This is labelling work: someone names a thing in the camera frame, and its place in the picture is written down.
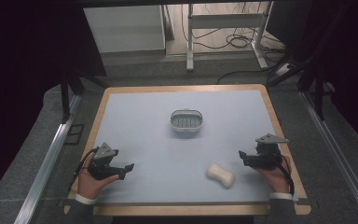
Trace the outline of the aluminium rail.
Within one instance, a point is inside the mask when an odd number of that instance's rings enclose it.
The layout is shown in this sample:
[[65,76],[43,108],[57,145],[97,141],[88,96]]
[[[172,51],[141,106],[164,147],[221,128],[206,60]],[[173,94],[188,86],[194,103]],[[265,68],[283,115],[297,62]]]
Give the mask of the aluminium rail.
[[351,190],[352,195],[354,196],[355,201],[358,203],[358,177],[351,168],[349,161],[344,156],[341,147],[338,145],[336,138],[332,135],[329,127],[326,122],[322,120],[316,113],[314,107],[314,102],[311,98],[304,92],[301,92],[299,96],[304,101],[304,104],[307,110],[310,113],[310,116],[315,123],[319,133],[321,134],[329,152],[331,153],[334,161],[337,164],[339,171],[344,177],[348,187]]
[[56,160],[61,152],[64,140],[72,126],[77,107],[81,101],[81,96],[75,95],[69,104],[69,118],[65,123],[61,123],[48,148],[47,154],[41,163],[34,182],[30,187],[22,207],[13,224],[29,224],[41,195],[44,191],[48,179],[51,175]]

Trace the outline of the white metal desk frame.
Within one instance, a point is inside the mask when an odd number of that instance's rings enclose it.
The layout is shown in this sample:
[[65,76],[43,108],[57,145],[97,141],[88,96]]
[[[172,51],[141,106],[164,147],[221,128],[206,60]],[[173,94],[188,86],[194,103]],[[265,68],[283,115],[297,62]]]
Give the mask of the white metal desk frame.
[[186,70],[194,70],[193,31],[214,28],[256,28],[255,40],[251,42],[251,47],[260,68],[266,69],[268,64],[261,52],[260,43],[267,25],[271,6],[272,2],[269,1],[262,13],[197,15],[193,13],[193,5],[189,4],[187,7]]

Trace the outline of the person's left hand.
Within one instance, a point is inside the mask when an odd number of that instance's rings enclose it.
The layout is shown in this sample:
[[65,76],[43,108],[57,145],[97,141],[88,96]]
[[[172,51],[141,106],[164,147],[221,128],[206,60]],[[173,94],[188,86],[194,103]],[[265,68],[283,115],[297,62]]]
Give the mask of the person's left hand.
[[89,172],[89,164],[93,156],[94,154],[91,153],[85,159],[78,175],[77,185],[77,194],[90,200],[95,200],[105,186],[119,179],[118,175],[112,175],[103,180],[95,179]]

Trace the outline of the grey soap dish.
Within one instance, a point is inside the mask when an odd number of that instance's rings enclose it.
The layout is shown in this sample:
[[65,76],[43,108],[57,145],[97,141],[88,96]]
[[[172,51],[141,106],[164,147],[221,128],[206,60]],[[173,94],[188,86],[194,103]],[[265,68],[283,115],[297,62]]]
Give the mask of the grey soap dish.
[[198,110],[175,110],[171,114],[170,124],[175,132],[196,133],[202,127],[203,116]]

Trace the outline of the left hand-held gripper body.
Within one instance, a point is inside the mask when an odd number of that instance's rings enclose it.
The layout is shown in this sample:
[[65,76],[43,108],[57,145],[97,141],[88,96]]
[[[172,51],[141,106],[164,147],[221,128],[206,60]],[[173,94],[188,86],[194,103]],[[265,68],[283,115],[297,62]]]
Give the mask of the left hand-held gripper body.
[[106,143],[96,148],[96,152],[89,163],[89,173],[98,180],[112,175],[125,173],[124,168],[111,167],[110,162],[118,154],[118,149],[112,149]]

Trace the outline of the person's right hand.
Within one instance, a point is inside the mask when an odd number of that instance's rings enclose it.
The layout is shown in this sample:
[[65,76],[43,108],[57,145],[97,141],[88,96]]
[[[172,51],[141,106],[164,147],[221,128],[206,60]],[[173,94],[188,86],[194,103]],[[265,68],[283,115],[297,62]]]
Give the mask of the person's right hand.
[[289,193],[289,182],[287,181],[287,178],[285,176],[291,174],[291,165],[289,157],[283,157],[281,167],[284,169],[284,171],[282,171],[279,167],[273,170],[265,170],[261,168],[255,168],[255,170],[266,179],[268,185],[271,187],[273,192]]

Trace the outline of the black floor bracket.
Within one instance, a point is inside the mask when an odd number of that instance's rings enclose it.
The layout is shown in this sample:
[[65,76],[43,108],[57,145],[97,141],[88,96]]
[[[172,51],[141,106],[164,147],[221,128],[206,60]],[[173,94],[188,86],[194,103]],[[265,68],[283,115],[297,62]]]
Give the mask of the black floor bracket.
[[84,125],[83,124],[72,125],[70,127],[70,129],[69,129],[68,134],[66,135],[64,143],[67,146],[76,146],[76,145],[78,145],[80,140],[81,140],[83,130],[84,130]]

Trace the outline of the black curtain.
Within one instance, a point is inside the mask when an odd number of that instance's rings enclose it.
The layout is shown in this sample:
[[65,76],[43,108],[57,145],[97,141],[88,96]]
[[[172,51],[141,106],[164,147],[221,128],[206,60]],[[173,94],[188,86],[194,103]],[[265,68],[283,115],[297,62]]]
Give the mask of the black curtain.
[[62,77],[104,73],[83,8],[70,0],[0,0],[0,180]]
[[306,65],[297,87],[331,84],[332,102],[358,132],[358,0],[277,0],[267,31]]

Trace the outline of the white cabinet panel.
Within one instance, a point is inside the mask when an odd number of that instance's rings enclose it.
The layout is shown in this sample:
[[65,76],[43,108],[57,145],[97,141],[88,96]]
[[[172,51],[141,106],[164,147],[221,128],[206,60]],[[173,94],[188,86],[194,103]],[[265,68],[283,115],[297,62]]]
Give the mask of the white cabinet panel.
[[84,8],[100,53],[165,49],[161,6]]

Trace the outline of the white soap bar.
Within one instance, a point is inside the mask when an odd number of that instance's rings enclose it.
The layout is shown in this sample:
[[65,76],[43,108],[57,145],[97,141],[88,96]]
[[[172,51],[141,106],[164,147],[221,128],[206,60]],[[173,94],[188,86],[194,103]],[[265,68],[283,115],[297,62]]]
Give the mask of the white soap bar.
[[211,179],[220,182],[227,189],[229,189],[235,181],[235,175],[217,163],[211,163],[208,166],[206,175]]

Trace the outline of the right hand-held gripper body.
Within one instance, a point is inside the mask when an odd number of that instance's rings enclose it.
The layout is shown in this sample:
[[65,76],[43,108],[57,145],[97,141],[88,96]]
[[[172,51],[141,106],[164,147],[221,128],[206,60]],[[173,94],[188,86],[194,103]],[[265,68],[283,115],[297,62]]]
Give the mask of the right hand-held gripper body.
[[264,136],[256,138],[256,155],[247,155],[246,160],[251,160],[253,168],[273,170],[282,163],[282,153],[279,148],[280,143],[287,143],[286,138],[267,133]]

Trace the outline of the pale blue table mat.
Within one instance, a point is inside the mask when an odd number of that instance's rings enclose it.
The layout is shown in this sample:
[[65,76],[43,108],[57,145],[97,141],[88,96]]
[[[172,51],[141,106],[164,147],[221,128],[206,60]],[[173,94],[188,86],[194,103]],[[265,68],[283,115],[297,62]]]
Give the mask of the pale blue table mat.
[[[198,110],[196,133],[175,132],[173,111]],[[255,154],[255,139],[274,133],[257,90],[113,93],[109,96],[96,145],[118,149],[115,167],[134,163],[124,180],[105,187],[99,203],[261,203],[270,187],[244,166],[239,150]],[[225,188],[206,175],[217,163],[235,175]]]

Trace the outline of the white power strip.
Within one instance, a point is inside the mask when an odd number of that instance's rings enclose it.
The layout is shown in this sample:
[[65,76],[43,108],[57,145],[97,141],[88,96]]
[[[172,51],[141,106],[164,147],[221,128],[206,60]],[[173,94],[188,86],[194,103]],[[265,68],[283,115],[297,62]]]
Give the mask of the white power strip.
[[283,74],[287,73],[288,71],[290,71],[294,66],[291,63],[285,63],[284,65],[282,65],[276,72],[275,75],[280,77]]

